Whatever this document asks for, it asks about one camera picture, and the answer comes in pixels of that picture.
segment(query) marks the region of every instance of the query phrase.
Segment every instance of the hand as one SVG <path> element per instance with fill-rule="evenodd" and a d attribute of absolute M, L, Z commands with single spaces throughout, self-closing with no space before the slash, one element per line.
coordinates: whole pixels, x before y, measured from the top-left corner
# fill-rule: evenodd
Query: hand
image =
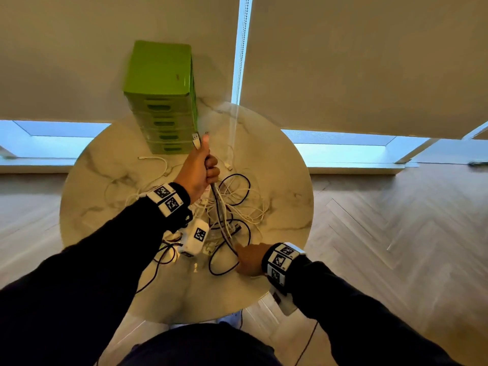
<path fill-rule="evenodd" d="M 235 244 L 234 249 L 237 252 L 239 264 L 236 271 L 246 276 L 259 276 L 265 273 L 261 269 L 261 262 L 266 252 L 272 245 L 261 243 L 259 245 L 242 246 L 239 243 Z"/>
<path fill-rule="evenodd" d="M 185 188 L 191 204 L 202 196 L 209 184 L 219 180 L 220 169 L 216 167 L 218 161 L 210 155 L 208 137 L 208 134 L 202 136 L 201 147 L 191 151 L 174 180 Z"/>

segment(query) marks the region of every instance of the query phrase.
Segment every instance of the qr code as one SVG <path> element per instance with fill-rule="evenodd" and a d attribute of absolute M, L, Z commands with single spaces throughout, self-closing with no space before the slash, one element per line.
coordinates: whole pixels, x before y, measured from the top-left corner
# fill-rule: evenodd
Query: qr code
<path fill-rule="evenodd" d="M 154 192 L 161 199 L 164 199 L 165 197 L 171 194 L 171 192 L 168 189 L 166 189 L 164 186 L 161 186 L 159 189 L 156 189 Z"/>
<path fill-rule="evenodd" d="M 273 259 L 273 263 L 276 264 L 278 267 L 283 266 L 284 260 L 283 256 L 280 256 L 279 254 L 276 255 L 276 257 Z"/>
<path fill-rule="evenodd" d="M 293 249 L 285 246 L 283 249 L 280 249 L 280 252 L 282 252 L 283 254 L 286 254 L 287 256 L 289 256 L 291 253 L 294 252 Z"/>
<path fill-rule="evenodd" d="M 280 273 L 274 268 L 271 269 L 271 278 L 280 282 Z"/>
<path fill-rule="evenodd" d="M 197 227 L 197 231 L 195 231 L 194 238 L 204 242 L 206 232 L 201 228 Z"/>
<path fill-rule="evenodd" d="M 176 201 L 174 197 L 169 198 L 166 202 L 164 202 L 168 207 L 169 211 L 173 213 L 175 209 L 177 209 L 180 204 Z"/>

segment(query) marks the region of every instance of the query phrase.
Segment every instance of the drawer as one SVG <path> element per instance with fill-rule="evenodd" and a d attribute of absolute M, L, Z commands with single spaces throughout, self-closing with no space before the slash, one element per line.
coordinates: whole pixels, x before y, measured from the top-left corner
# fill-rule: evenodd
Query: drawer
<path fill-rule="evenodd" d="M 146 140 L 149 141 L 192 141 L 195 130 L 193 128 L 183 129 L 153 129 L 153 128 L 141 128 L 141 132 Z"/>
<path fill-rule="evenodd" d="M 191 114 L 193 110 L 193 95 L 184 97 L 161 97 L 125 94 L 133 112 L 148 112 L 159 114 Z"/>
<path fill-rule="evenodd" d="M 136 121 L 141 128 L 179 130 L 195 128 L 192 115 L 154 115 L 150 113 L 134 112 Z"/>
<path fill-rule="evenodd" d="M 193 141 L 147 141 L 147 145 L 153 154 L 189 154 L 193 146 Z"/>

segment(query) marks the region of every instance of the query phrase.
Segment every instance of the black pants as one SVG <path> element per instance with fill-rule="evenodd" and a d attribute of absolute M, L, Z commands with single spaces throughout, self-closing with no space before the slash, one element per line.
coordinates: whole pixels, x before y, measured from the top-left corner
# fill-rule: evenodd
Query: black pants
<path fill-rule="evenodd" d="M 266 365 L 274 349 L 226 323 L 193 324 L 163 332 L 134 348 L 119 366 Z"/>

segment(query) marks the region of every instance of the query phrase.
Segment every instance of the marble tabletop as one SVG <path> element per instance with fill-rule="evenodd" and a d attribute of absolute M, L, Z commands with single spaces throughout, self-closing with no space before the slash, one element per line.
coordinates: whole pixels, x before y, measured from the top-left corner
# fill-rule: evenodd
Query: marble tabletop
<path fill-rule="evenodd" d="M 313 218 L 310 176 L 292 142 L 259 114 L 228 102 L 199 99 L 199 132 L 210 133 L 210 150 L 219 159 L 222 176 L 242 173 L 259 189 L 269 204 L 260 232 L 251 228 L 251 242 L 290 241 L 299 247 L 307 242 Z M 83 151 L 64 186 L 59 212 L 64 246 L 77 243 L 117 215 L 127 197 L 162 172 L 160 160 L 151 156 L 132 116 L 107 127 Z M 183 163 L 186 155 L 162 156 L 170 166 Z M 232 164 L 229 172 L 223 162 Z M 156 184 L 172 181 L 180 166 Z M 251 196 L 245 203 L 257 201 Z M 247 233 L 235 240 L 245 245 Z M 225 271 L 236 262 L 223 247 L 212 263 Z M 264 277 L 248 278 L 232 271 L 212 276 L 208 256 L 180 256 L 162 265 L 156 279 L 134 297 L 129 312 L 145 320 L 165 324 L 196 323 L 223 317 L 253 304 L 269 290 Z M 143 271 L 139 287 L 154 275 L 156 263 Z"/>

